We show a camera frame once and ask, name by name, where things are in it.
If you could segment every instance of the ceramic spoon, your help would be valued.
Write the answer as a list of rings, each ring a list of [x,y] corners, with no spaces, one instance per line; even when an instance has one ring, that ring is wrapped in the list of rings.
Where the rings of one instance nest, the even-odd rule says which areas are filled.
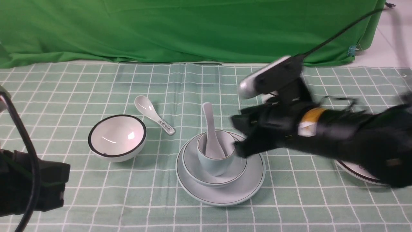
[[[205,154],[207,157],[213,159],[224,158],[225,152],[223,151],[222,146],[218,141],[218,137],[216,136],[212,104],[210,104],[209,102],[203,103],[203,112],[205,113],[207,125],[207,140]]]
[[[136,106],[137,110],[140,111],[144,116],[152,119],[157,124],[159,124],[164,131],[168,135],[173,135],[175,133],[175,129],[173,129],[169,124],[167,124],[163,119],[159,117],[156,113],[155,108],[151,101],[145,96],[137,96],[134,100],[134,105]]]

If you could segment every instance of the green cloth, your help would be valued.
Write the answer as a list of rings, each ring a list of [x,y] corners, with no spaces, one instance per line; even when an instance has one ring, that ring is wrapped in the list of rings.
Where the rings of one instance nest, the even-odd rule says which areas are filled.
[[[0,68],[75,59],[267,63],[305,52],[385,0],[1,0]],[[308,57],[342,65],[379,14]]]

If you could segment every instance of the light blue cup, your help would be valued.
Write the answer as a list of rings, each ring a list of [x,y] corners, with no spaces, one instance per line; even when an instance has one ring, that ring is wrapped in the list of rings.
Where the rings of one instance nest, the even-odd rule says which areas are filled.
[[[202,134],[197,140],[197,156],[200,164],[202,165],[202,168],[212,176],[220,176],[224,174],[235,158],[235,149],[233,146],[235,138],[223,130],[216,130],[216,136],[225,153],[225,157],[221,159],[209,158],[205,154],[207,133]]]

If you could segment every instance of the black rim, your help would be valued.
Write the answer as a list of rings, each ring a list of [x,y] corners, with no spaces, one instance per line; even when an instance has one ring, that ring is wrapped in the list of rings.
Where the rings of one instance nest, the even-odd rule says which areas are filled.
[[[344,163],[343,163],[342,161],[340,161],[340,160],[339,160],[338,162],[339,162],[340,165],[342,165],[347,171],[349,171],[350,173],[354,174],[354,175],[357,176],[357,177],[360,177],[360,178],[365,179],[365,180],[370,181],[370,182],[374,182],[374,183],[378,183],[378,184],[383,184],[382,182],[380,182],[380,181],[377,180],[377,179],[372,179],[372,178],[370,178],[370,177],[361,175],[361,174],[359,174],[358,172],[355,172],[352,168],[348,167],[346,164],[344,164]]]
[[[137,120],[138,122],[140,122],[140,124],[143,126],[143,138],[142,138],[142,140],[140,141],[140,143],[139,143],[136,147],[134,147],[132,150],[130,150],[130,151],[126,152],[126,153],[123,153],[123,154],[118,154],[118,155],[110,156],[110,155],[107,155],[107,154],[103,154],[103,153],[98,152],[98,151],[93,147],[93,145],[91,144],[91,135],[93,134],[94,130],[96,129],[96,127],[97,127],[98,125],[100,125],[102,122],[104,122],[104,121],[106,121],[106,120],[109,120],[109,119],[115,118],[115,117],[129,117],[129,118],[133,118],[133,119]],[[138,119],[137,117],[131,116],[131,115],[127,115],[127,114],[118,114],[118,115],[113,115],[113,116],[107,117],[107,118],[101,120],[100,122],[98,122],[96,125],[94,125],[94,127],[91,129],[91,131],[90,131],[90,133],[89,133],[89,137],[88,137],[88,139],[87,139],[87,142],[88,142],[88,144],[89,144],[90,149],[91,149],[94,153],[96,153],[96,154],[98,154],[98,155],[100,155],[100,156],[103,156],[103,157],[107,157],[107,158],[116,158],[116,157],[125,156],[125,155],[130,154],[130,153],[132,153],[133,151],[135,151],[138,147],[140,147],[140,145],[143,143],[143,141],[145,140],[145,138],[146,138],[146,126],[145,126],[145,124],[144,124],[140,119]]]

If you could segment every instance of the saucer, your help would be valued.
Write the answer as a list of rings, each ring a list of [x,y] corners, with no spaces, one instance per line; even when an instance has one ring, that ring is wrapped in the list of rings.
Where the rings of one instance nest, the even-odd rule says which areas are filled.
[[[230,134],[238,140],[243,139],[239,135]],[[176,175],[179,184],[191,197],[211,206],[233,206],[249,200],[259,191],[265,179],[265,161],[261,154],[247,158],[246,170],[239,179],[220,188],[212,188],[199,184],[186,172],[182,154],[188,144],[183,146],[176,159]]]
[[[379,179],[371,175],[368,171],[366,171],[362,166],[354,164],[354,163],[349,163],[349,162],[344,162],[344,161],[338,161],[335,160],[335,163],[341,167],[343,170],[345,170],[347,173],[352,175],[353,177],[360,179],[364,182],[373,184],[373,185],[386,185],[382,183]]]
[[[209,174],[201,168],[197,156],[197,138],[199,138],[199,136],[194,137],[187,143],[182,154],[183,167],[196,182],[209,187],[221,187],[237,180],[246,171],[247,159],[236,156],[224,174],[220,176],[212,176]]]

